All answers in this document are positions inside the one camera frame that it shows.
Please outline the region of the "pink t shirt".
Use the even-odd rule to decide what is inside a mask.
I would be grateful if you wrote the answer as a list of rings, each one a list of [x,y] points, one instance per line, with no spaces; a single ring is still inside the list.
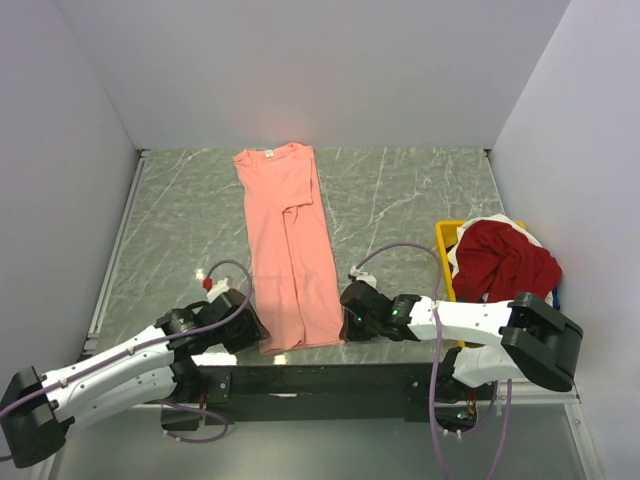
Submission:
[[[314,151],[299,143],[234,158],[264,354],[342,344],[343,314]]]

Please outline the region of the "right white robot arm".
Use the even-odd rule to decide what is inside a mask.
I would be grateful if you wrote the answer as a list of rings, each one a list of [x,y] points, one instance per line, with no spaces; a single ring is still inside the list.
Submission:
[[[365,362],[440,360],[439,387],[449,398],[507,379],[558,393],[574,388],[583,329],[532,293],[495,303],[389,298],[358,280],[340,303],[347,339]]]

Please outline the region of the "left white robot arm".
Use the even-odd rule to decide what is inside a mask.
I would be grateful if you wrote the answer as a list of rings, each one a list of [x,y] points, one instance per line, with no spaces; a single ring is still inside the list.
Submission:
[[[73,429],[141,403],[189,401],[204,385],[195,356],[215,345],[237,353],[268,336],[249,299],[231,288],[76,364],[45,374],[24,368],[1,399],[5,458],[28,468],[57,453]]]

